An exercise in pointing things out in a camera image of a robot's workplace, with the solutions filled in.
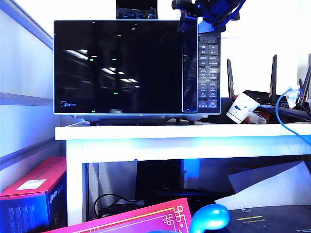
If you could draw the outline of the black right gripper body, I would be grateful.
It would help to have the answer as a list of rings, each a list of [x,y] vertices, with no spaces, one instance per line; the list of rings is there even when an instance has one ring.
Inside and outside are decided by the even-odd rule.
[[[197,19],[202,17],[206,22],[211,23],[215,32],[224,32],[229,21],[240,19],[239,10],[244,5],[243,0],[173,0],[172,8],[195,9]]]

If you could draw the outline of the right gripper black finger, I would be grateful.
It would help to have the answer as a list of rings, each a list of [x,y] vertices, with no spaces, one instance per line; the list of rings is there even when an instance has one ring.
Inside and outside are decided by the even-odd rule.
[[[202,17],[198,18],[198,33],[214,32],[215,29],[211,23],[206,22]]]
[[[197,26],[197,12],[195,9],[181,9],[178,32],[184,32]]]

